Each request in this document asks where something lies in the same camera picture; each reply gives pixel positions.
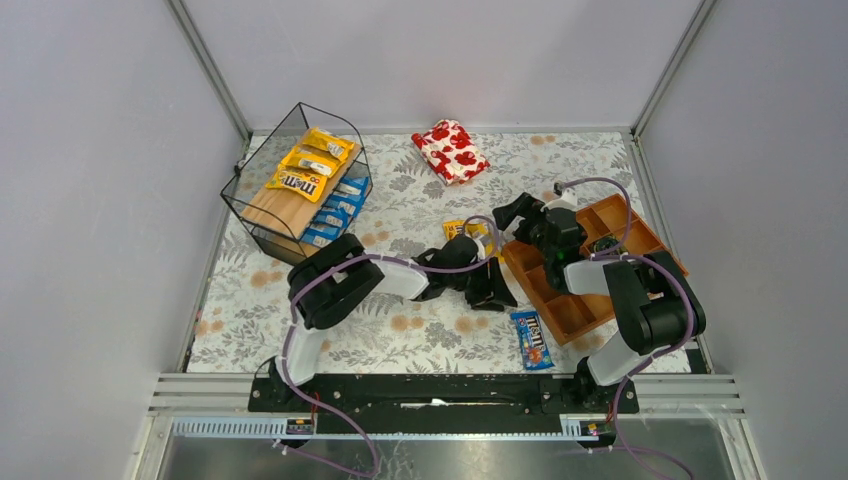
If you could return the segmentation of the yellow m&m bag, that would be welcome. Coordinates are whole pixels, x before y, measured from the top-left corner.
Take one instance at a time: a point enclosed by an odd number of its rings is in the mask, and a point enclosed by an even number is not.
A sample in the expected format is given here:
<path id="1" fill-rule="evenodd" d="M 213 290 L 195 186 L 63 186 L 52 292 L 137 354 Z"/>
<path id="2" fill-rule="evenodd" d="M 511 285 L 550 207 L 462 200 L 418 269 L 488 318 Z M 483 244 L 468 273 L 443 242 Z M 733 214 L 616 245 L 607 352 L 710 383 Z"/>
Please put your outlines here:
<path id="1" fill-rule="evenodd" d="M 312 203 L 323 195 L 329 178 L 301 169 L 278 168 L 266 182 L 271 190 L 287 190 L 297 193 Z"/>
<path id="2" fill-rule="evenodd" d="M 309 128 L 301 143 L 304 146 L 326 152 L 339 162 L 347 161 L 355 148 L 353 141 L 338 137 L 320 127 Z"/>
<path id="3" fill-rule="evenodd" d="M 342 162 L 329 152 L 312 147 L 295 146 L 281 160 L 284 169 L 301 169 L 315 174 L 332 177 Z"/>
<path id="4" fill-rule="evenodd" d="M 442 225 L 443 232 L 445 234 L 445 238 L 450 241 L 457 236 L 465 234 L 465 221 L 464 220 L 452 220 L 444 222 Z"/>
<path id="5" fill-rule="evenodd" d="M 496 240 L 487 224 L 469 223 L 465 226 L 465 235 L 470 237 L 478 248 L 478 258 L 493 256 L 498 261 L 503 259 L 501 243 Z"/>

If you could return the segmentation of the blue m&m bag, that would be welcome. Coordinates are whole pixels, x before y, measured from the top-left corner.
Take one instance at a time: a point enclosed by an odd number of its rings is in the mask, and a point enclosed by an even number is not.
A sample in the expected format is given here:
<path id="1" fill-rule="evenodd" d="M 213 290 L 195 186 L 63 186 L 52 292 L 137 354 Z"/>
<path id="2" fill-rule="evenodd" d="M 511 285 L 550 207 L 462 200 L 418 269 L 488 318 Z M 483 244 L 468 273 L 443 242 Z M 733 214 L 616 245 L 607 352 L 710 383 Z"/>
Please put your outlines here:
<path id="1" fill-rule="evenodd" d="M 338 185 L 337 190 L 340 193 L 356 197 L 364 197 L 368 193 L 370 186 L 370 178 L 365 177 L 343 177 Z"/>
<path id="2" fill-rule="evenodd" d="M 331 194 L 325 201 L 325 206 L 345 211 L 350 217 L 356 217 L 365 202 L 362 195 L 351 195 L 344 193 Z"/>
<path id="3" fill-rule="evenodd" d="M 553 367 L 538 314 L 535 311 L 515 312 L 510 314 L 510 319 L 518 335 L 524 369 L 538 371 Z"/>
<path id="4" fill-rule="evenodd" d="M 338 207 L 323 207 L 315 215 L 312 223 L 346 229 L 349 226 L 350 221 L 351 216 L 344 209 Z"/>
<path id="5" fill-rule="evenodd" d="M 305 229 L 300 241 L 311 246 L 323 248 L 336 240 L 343 232 L 344 229 L 341 227 L 323 223 L 310 224 Z"/>

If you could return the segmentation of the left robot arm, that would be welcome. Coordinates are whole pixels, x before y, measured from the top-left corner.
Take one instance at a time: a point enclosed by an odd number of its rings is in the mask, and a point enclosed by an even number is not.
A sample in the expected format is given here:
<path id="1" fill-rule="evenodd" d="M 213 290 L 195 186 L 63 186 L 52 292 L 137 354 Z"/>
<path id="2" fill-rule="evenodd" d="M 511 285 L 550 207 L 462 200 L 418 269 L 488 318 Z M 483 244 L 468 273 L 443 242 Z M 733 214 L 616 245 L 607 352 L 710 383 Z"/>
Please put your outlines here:
<path id="1" fill-rule="evenodd" d="M 345 233 L 295 265 L 287 281 L 292 325 L 274 366 L 288 386 L 314 378 L 327 332 L 373 293 L 425 302 L 453 290 L 473 310 L 517 306 L 498 259 L 467 235 L 404 259 L 369 253 L 355 235 Z"/>

